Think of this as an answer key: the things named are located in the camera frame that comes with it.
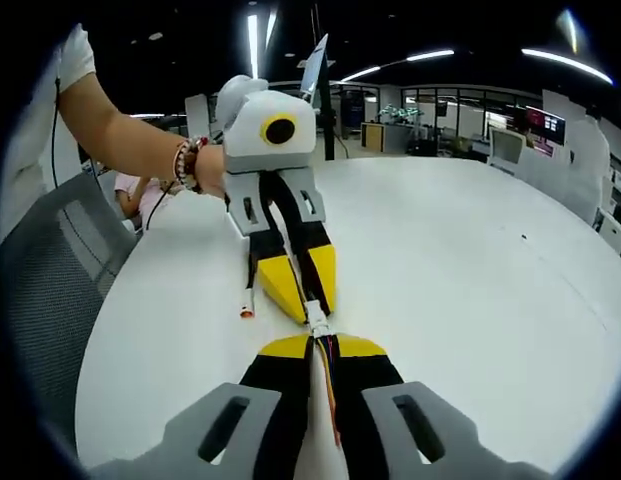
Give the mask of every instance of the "black ceiling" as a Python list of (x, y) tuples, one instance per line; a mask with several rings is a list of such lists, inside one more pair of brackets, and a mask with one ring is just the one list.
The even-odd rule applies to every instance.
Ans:
[[(259, 14), (265, 31), (278, 5), (270, 47), (260, 73), (270, 81), (297, 80), (299, 60), (315, 40), (310, 0), (111, 2), (86, 14), (83, 24), (95, 51), (101, 83), (122, 111), (169, 113), (183, 99), (212, 93), (238, 73), (249, 73), (246, 17)], [(339, 80), (370, 66), (410, 54), (452, 48), (453, 57), (400, 63), (362, 77), (366, 83), (415, 85), (464, 83), (540, 93), (563, 92), (581, 103), (597, 103), (621, 126), (621, 4), (601, 2), (417, 2), (317, 0), (320, 25), (330, 35), (328, 56)], [(574, 57), (557, 27), (569, 7), (583, 28), (577, 58), (607, 73), (605, 82), (574, 69), (524, 57), (522, 47)], [(163, 37), (148, 37), (161, 32)], [(287, 58), (286, 53), (294, 53)]]

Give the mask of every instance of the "black circular lens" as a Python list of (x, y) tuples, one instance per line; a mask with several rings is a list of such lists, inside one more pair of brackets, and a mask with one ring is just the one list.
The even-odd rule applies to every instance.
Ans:
[(270, 143), (281, 145), (286, 143), (294, 135), (294, 123), (287, 118), (275, 120), (266, 129), (266, 138)]

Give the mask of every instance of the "gray 3d-printed part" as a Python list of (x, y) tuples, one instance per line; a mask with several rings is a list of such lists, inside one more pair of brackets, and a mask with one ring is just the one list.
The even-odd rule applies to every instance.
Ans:
[[(244, 237), (255, 232), (268, 230), (270, 226), (261, 208), (259, 199), (259, 173), (223, 174), (226, 195), (230, 199), (228, 211)], [(246, 212), (246, 202), (252, 210), (251, 217)]]
[[(476, 425), (419, 382), (364, 390), (390, 479), (542, 480), (547, 473), (508, 463), (479, 443)], [(424, 464), (421, 451), (431, 464)]]
[(284, 168), (303, 168), (310, 166), (309, 153), (286, 153), (281, 155), (250, 155), (232, 157), (225, 153), (226, 171), (230, 173), (247, 173), (256, 171), (282, 170)]
[[(294, 196), (301, 214), (301, 220), (303, 222), (324, 222), (326, 213), (323, 207), (323, 198), (314, 185), (312, 169), (309, 167), (291, 168), (279, 170), (277, 174), (283, 179)], [(251, 233), (268, 230), (270, 226), (263, 212), (259, 196), (259, 173), (224, 173), (223, 181), (226, 195), (230, 199), (228, 210), (241, 235), (247, 236)], [(312, 210), (308, 208), (306, 199), (312, 205)], [(250, 216), (246, 212), (246, 204), (250, 206)]]
[[(100, 465), (90, 474), (108, 480), (251, 479), (280, 397), (280, 392), (224, 383), (170, 420), (158, 446), (131, 461)], [(226, 443), (221, 462), (210, 463)]]
[[(325, 222), (326, 211), (323, 198), (314, 184), (314, 173), (310, 167), (281, 170), (279, 176), (286, 182), (297, 202), (297, 208), (303, 222)], [(312, 210), (306, 206), (305, 200), (312, 204)]]

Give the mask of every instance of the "chair mesh backrest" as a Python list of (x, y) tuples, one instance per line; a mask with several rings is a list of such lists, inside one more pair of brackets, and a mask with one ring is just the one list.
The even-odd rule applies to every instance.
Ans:
[(40, 198), (0, 246), (7, 318), (44, 415), (76, 448), (85, 348), (135, 238), (94, 179), (80, 174)]
[(494, 143), (493, 155), (507, 162), (519, 163), (523, 142), (518, 136), (512, 135), (507, 131), (493, 128), (490, 131)]

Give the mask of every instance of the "yellow wire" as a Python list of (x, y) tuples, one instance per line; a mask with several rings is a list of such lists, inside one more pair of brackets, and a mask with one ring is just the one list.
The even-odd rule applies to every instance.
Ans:
[(337, 431), (337, 423), (335, 419), (335, 401), (334, 401), (334, 392), (332, 391), (332, 377), (330, 376), (328, 354), (323, 344), (319, 341), (317, 343), (319, 344), (319, 351), (321, 352), (321, 358), (323, 360), (323, 368), (326, 371), (326, 389), (328, 390), (328, 404), (330, 405), (330, 417), (332, 420), (332, 432), (334, 433), (334, 443), (337, 446), (339, 446), (341, 444), (341, 439), (339, 436), (339, 432)]

